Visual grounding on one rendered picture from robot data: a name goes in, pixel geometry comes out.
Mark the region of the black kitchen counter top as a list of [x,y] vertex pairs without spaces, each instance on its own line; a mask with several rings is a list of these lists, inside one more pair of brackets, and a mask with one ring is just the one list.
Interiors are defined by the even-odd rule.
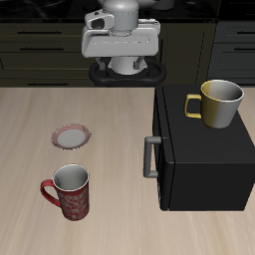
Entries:
[[[98,0],[0,0],[0,23],[84,23]],[[255,21],[255,0],[175,0],[171,10],[140,8],[140,19],[160,23]]]

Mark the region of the red patterned mug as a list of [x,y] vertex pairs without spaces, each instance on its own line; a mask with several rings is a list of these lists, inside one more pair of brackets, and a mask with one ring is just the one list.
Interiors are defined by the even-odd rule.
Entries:
[[71,220],[82,220],[90,210],[89,173],[79,164],[66,164],[58,168],[52,179],[41,183],[42,195],[62,209]]

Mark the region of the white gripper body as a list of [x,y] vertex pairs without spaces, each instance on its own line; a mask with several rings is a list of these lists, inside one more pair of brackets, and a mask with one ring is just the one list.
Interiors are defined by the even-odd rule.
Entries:
[[138,26],[128,36],[114,36],[110,30],[82,32],[82,55],[96,57],[154,56],[158,52],[160,23],[154,19],[139,19]]

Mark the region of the dark grey kitchen cupboard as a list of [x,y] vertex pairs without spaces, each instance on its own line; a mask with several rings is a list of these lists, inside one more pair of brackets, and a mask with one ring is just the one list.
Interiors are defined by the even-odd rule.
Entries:
[[207,79],[255,87],[255,21],[217,24]]

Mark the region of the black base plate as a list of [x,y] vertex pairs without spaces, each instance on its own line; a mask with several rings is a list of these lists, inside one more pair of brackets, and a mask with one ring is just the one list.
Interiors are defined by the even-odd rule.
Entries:
[[147,67],[134,75],[121,75],[108,67],[110,57],[103,57],[103,70],[94,62],[89,70],[90,79],[96,87],[153,87],[159,85],[166,78],[166,68],[156,57],[145,57]]

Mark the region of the black microwave oven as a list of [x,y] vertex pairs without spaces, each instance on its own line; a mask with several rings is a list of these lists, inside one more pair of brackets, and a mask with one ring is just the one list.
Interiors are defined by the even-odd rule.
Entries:
[[[169,211],[244,210],[255,184],[255,145],[241,118],[209,128],[184,114],[197,85],[161,86],[175,161]],[[187,109],[198,112],[199,103]]]

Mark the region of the small red fluted dish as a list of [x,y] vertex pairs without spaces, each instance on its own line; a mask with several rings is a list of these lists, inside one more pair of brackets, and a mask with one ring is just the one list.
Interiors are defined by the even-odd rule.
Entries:
[[51,136],[53,146],[63,149],[77,149],[84,146],[91,138],[91,131],[80,124],[69,124],[57,128]]

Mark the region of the yellow and grey mug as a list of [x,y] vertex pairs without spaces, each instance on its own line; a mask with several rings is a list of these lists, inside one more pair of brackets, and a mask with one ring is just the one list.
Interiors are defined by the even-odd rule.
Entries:
[[[227,128],[244,97],[243,90],[235,83],[211,80],[203,83],[200,94],[188,94],[184,103],[184,114],[188,118],[200,119],[209,128]],[[200,113],[187,111],[190,100],[200,100]]]

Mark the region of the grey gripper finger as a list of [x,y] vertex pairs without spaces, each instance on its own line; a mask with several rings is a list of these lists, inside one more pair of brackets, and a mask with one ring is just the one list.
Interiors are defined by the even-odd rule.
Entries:
[[144,61],[144,57],[140,56],[138,57],[134,62],[133,62],[133,68],[135,70],[142,70],[144,68],[145,65],[145,61]]
[[100,71],[104,71],[106,69],[106,58],[96,58],[97,63],[99,64]]

